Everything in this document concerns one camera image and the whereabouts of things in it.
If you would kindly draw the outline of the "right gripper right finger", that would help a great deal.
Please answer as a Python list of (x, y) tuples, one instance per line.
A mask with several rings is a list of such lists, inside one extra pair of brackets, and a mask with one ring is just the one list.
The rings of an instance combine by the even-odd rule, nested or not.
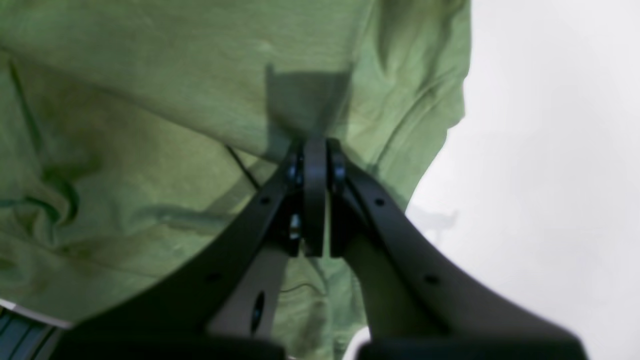
[(326, 142), (330, 253), (361, 286), (359, 360), (585, 360), (570, 331), (512, 303), (423, 237), (390, 194)]

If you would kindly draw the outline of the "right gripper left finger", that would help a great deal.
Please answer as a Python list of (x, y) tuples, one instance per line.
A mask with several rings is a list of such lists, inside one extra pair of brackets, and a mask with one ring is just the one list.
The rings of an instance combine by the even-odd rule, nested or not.
[(162, 281), (67, 330), (52, 360), (285, 360), (269, 340), (301, 189), (295, 141), (210, 245)]

